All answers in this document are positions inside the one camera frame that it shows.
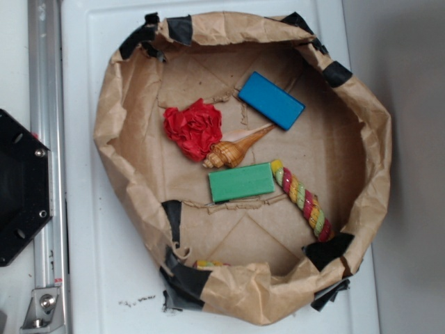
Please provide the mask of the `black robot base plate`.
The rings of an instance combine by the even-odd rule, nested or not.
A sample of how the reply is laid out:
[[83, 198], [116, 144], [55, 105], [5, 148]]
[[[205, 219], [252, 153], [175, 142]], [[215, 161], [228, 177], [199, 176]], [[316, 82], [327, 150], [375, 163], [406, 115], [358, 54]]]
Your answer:
[[10, 265], [51, 218], [49, 150], [1, 110], [1, 266]]

